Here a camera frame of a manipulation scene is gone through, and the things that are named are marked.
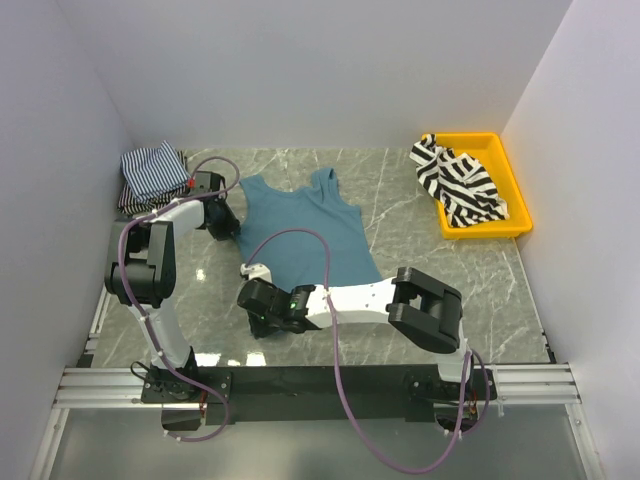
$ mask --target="gray wall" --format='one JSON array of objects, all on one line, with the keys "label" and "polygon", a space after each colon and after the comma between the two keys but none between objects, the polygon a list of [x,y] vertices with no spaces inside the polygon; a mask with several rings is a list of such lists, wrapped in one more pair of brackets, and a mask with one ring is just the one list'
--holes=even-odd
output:
[{"label": "gray wall", "polygon": [[570,0],[59,0],[137,144],[501,131]]},{"label": "gray wall", "polygon": [[0,477],[26,478],[100,292],[130,141],[53,0],[0,2]]},{"label": "gray wall", "polygon": [[638,478],[640,4],[576,0],[503,134],[534,217],[519,241],[610,479]]}]

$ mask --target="folded clothes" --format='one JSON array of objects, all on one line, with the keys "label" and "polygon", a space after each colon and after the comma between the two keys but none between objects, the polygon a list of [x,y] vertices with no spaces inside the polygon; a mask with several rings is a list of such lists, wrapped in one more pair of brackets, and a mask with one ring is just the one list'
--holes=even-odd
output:
[{"label": "folded clothes", "polygon": [[[184,152],[176,150],[175,153],[180,159],[180,165],[182,165],[182,167],[186,169],[187,157],[184,155]],[[118,199],[118,211],[124,213],[125,215],[135,215],[136,213],[150,212],[154,208],[162,208],[165,205],[168,205],[169,202],[175,197],[186,192],[187,188],[187,183],[185,182],[175,190],[163,193],[155,198],[152,198],[149,201],[140,202],[131,191],[129,184],[125,182],[122,193],[120,194],[120,198]]]},{"label": "folded clothes", "polygon": [[120,157],[122,173],[140,203],[182,187],[189,174],[167,142],[160,148],[138,148]]},{"label": "folded clothes", "polygon": [[452,227],[468,227],[491,220],[507,220],[507,202],[478,160],[436,144],[434,134],[413,145],[409,158],[418,164],[418,182],[444,205]]}]

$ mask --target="teal shirt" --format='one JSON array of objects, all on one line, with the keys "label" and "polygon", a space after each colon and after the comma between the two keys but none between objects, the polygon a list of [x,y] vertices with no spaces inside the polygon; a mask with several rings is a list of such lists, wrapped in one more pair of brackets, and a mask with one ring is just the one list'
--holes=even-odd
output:
[{"label": "teal shirt", "polygon": [[[329,285],[335,287],[378,282],[362,226],[360,207],[345,203],[333,168],[311,175],[311,187],[282,192],[269,187],[261,175],[240,181],[247,198],[247,218],[236,236],[246,261],[268,236],[287,228],[308,228],[322,235],[331,251]],[[273,283],[291,291],[298,285],[321,284],[325,254],[308,233],[286,233],[271,240],[252,263],[263,263]]]}]

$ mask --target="striped cloth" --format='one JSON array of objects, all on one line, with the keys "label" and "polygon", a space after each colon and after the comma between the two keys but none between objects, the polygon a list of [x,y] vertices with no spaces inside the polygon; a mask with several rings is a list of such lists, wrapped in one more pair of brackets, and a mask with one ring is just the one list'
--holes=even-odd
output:
[{"label": "striped cloth", "polygon": [[122,173],[140,203],[176,190],[189,180],[180,157],[167,142],[159,148],[138,148],[120,157]]},{"label": "striped cloth", "polygon": [[[180,165],[182,165],[182,167],[186,169],[187,157],[185,156],[184,152],[176,150],[175,153],[179,158]],[[159,196],[152,198],[147,202],[139,202],[131,191],[131,187],[129,187],[129,184],[125,182],[122,193],[120,194],[120,198],[118,199],[118,211],[124,213],[125,215],[147,213],[154,208],[158,209],[164,207],[165,205],[168,205],[171,200],[179,195],[184,194],[187,190],[188,187],[185,182],[175,190],[170,190],[169,192],[160,194]]]},{"label": "striped cloth", "polygon": [[485,168],[475,158],[436,145],[436,136],[425,135],[413,145],[409,158],[418,164],[418,182],[444,205],[452,227],[468,227],[491,220],[507,220],[507,202]]}]

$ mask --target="marble table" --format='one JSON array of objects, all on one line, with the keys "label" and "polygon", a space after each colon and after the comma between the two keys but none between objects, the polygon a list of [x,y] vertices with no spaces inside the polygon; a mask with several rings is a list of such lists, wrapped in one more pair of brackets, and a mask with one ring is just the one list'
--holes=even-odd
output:
[{"label": "marble table", "polygon": [[[463,295],[464,331],[488,362],[548,362],[545,338],[512,239],[444,240],[434,201],[418,184],[408,150],[390,149],[206,149],[188,151],[193,168],[224,155],[242,176],[262,174],[273,188],[310,185],[311,173],[334,167],[347,203],[360,205],[373,258],[383,278],[413,266],[457,288]],[[233,178],[230,167],[214,169]],[[242,221],[241,188],[228,198]],[[256,340],[246,313],[236,306],[242,261],[232,241],[216,242],[194,231],[176,245],[176,311],[201,365],[331,365],[331,331],[288,333]],[[344,364],[432,363],[433,356],[388,325],[340,328]],[[126,367],[148,361],[149,350],[133,316],[111,298],[93,367]]]}]

